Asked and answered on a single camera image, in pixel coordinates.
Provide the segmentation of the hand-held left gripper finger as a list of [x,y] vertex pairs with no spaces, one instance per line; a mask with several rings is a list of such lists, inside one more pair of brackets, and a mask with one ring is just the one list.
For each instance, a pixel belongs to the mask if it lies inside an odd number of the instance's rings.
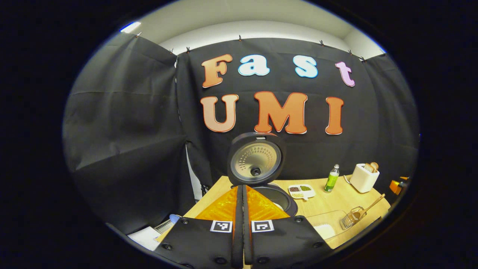
[[243,188],[244,262],[252,269],[305,269],[332,253],[331,247],[304,216],[271,216],[253,220],[258,211],[253,198],[261,195]]
[[231,221],[180,218],[154,252],[188,269],[242,269],[244,186],[229,193]]

